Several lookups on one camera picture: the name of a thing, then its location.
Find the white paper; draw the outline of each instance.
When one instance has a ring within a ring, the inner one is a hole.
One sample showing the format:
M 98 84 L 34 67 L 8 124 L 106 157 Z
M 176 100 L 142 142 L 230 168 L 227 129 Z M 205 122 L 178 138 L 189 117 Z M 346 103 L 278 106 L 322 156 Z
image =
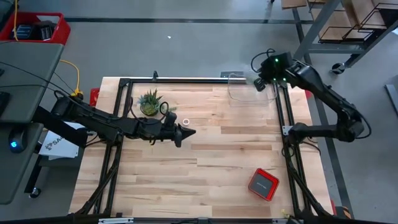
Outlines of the white paper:
M 84 128 L 83 125 L 78 123 L 65 122 L 69 126 L 78 129 Z M 74 158 L 79 153 L 79 147 L 75 144 L 67 141 L 66 139 L 60 137 L 58 134 L 49 131 L 44 139 L 42 148 L 39 154 L 43 156 L 49 156 L 49 160 L 58 158 Z

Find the computer mouse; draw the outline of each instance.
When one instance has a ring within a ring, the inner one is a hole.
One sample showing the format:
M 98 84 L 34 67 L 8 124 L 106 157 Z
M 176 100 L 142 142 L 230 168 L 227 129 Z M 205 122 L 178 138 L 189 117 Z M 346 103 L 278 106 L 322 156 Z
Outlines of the computer mouse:
M 13 153 L 21 153 L 27 147 L 27 131 L 22 127 L 15 127 L 11 130 L 8 141 L 10 150 Z

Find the potted plant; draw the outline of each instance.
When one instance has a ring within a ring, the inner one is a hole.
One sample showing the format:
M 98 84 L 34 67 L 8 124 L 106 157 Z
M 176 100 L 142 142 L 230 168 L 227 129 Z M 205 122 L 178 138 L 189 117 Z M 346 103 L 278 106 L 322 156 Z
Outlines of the potted plant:
M 163 113 L 166 112 L 166 107 L 160 108 L 160 99 L 163 96 L 157 97 L 157 89 L 155 89 L 154 92 L 152 90 L 149 90 L 147 94 L 141 95 L 140 98 L 138 99 L 138 103 L 140 103 L 140 110 L 143 114 L 146 116 L 155 116 L 159 112 L 159 110 L 162 110 Z M 169 108 L 169 111 L 175 111 L 177 108 Z

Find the transparent bin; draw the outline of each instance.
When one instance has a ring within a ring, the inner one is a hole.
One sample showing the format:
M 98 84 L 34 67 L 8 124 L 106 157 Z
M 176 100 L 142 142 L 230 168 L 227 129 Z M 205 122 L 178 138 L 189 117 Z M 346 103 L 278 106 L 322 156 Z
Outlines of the transparent bin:
M 256 73 L 228 75 L 228 94 L 230 106 L 264 107 L 276 98 L 273 85 L 266 85 L 265 90 L 258 92 L 253 82 L 258 78 Z

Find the caster wheel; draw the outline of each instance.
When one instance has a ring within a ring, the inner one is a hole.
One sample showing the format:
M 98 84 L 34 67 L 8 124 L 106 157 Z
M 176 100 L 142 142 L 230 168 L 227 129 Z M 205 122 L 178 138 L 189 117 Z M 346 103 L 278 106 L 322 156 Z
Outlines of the caster wheel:
M 331 67 L 330 73 L 335 75 L 340 75 L 346 70 L 346 67 L 343 63 L 336 63 Z
M 40 193 L 42 193 L 42 190 L 35 187 L 33 188 L 33 192 L 29 195 L 29 198 L 37 198 Z

